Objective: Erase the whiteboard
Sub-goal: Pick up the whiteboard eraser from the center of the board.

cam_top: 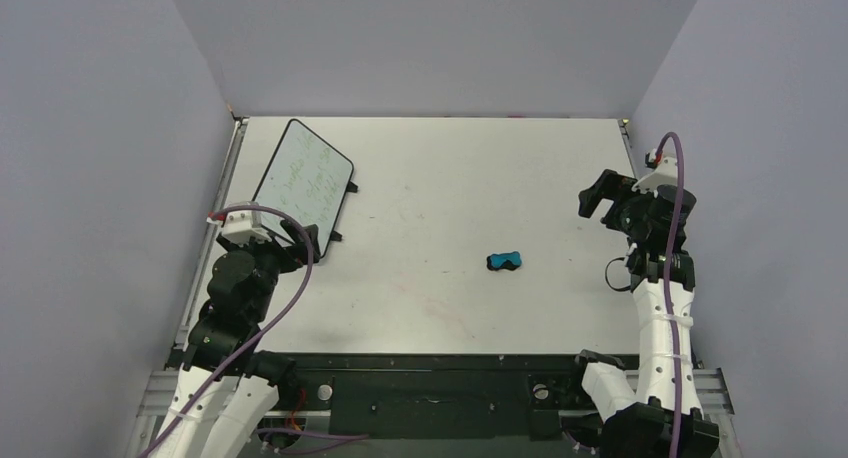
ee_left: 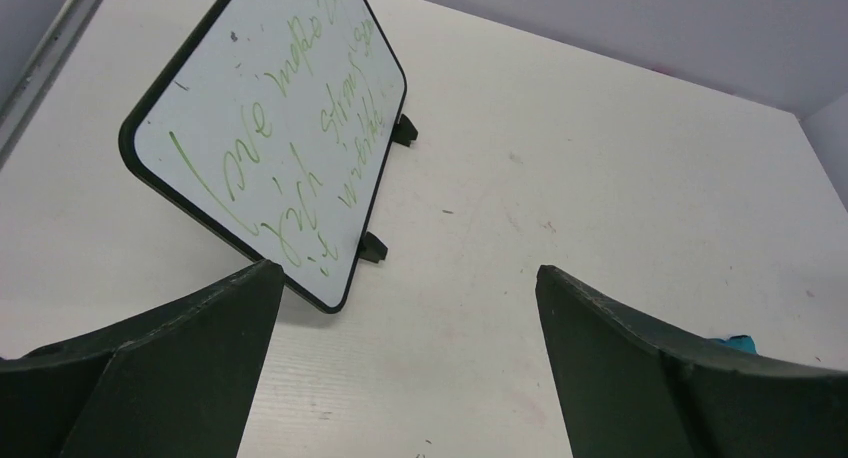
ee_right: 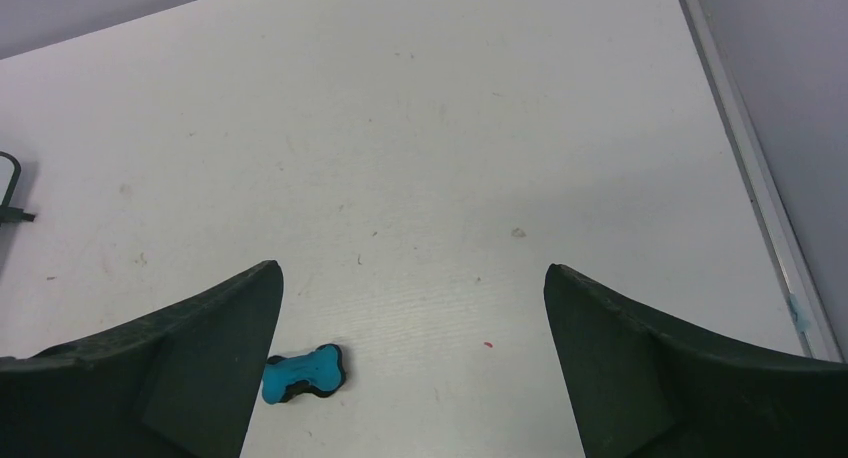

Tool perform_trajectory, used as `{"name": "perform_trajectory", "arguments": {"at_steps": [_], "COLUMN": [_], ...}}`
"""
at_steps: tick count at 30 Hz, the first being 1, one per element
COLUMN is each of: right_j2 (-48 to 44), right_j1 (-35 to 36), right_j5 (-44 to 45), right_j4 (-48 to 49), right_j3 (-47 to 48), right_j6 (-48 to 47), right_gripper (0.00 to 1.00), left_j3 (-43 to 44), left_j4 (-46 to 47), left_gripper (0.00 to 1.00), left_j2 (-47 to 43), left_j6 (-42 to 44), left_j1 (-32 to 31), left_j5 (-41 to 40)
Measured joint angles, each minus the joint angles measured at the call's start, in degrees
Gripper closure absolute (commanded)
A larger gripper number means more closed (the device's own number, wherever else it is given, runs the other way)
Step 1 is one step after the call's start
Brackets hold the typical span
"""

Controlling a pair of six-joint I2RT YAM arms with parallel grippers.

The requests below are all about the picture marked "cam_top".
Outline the black framed small whiteboard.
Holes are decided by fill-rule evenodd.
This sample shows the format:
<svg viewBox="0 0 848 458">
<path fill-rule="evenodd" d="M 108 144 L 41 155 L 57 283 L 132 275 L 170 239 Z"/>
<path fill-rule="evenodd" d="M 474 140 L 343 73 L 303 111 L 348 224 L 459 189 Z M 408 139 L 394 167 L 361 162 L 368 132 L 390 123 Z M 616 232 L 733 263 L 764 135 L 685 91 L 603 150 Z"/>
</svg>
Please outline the black framed small whiteboard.
<svg viewBox="0 0 848 458">
<path fill-rule="evenodd" d="M 252 201 L 317 227 L 316 254 L 342 235 L 336 225 L 346 197 L 358 191 L 354 164 L 299 119 L 286 124 Z"/>
</svg>

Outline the blue whiteboard eraser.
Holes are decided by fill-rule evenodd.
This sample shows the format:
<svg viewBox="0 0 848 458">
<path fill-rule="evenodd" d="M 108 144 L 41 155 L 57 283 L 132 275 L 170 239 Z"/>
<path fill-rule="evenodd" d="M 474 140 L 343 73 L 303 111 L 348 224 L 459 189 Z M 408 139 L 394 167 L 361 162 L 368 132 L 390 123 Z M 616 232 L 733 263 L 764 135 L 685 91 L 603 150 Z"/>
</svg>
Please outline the blue whiteboard eraser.
<svg viewBox="0 0 848 458">
<path fill-rule="evenodd" d="M 518 251 L 493 253 L 486 257 L 486 267 L 490 271 L 515 271 L 523 264 Z"/>
</svg>

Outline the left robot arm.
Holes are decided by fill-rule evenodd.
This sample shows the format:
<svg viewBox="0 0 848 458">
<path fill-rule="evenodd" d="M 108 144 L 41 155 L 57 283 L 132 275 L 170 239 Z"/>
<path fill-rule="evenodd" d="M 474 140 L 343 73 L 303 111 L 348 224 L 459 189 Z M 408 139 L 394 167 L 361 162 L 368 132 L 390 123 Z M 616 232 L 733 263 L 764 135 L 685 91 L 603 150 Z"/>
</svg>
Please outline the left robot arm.
<svg viewBox="0 0 848 458">
<path fill-rule="evenodd" d="M 267 229 L 259 207 L 218 212 L 216 238 L 224 250 L 213 264 L 208 299 L 191 328 L 177 384 L 145 457 L 235 457 L 272 407 L 298 394 L 295 363 L 260 351 L 264 333 L 280 321 L 268 308 L 282 274 L 320 259 L 319 228 L 280 216 L 289 241 Z"/>
</svg>

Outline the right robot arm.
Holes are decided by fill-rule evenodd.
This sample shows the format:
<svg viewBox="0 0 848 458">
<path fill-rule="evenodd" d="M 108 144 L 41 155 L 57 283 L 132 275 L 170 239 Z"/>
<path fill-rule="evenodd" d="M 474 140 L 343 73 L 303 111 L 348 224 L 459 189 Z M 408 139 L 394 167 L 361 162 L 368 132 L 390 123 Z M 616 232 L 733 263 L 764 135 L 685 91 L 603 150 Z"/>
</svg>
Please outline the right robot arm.
<svg viewBox="0 0 848 458">
<path fill-rule="evenodd" d="M 695 266 L 683 247 L 695 196 L 677 183 L 643 191 L 636 179 L 605 170 L 578 199 L 584 218 L 610 201 L 601 222 L 627 238 L 623 261 L 638 315 L 639 368 L 631 386 L 622 364 L 585 351 L 582 367 L 563 380 L 566 396 L 578 405 L 593 402 L 602 457 L 712 456 L 720 431 L 706 418 L 694 382 Z"/>
</svg>

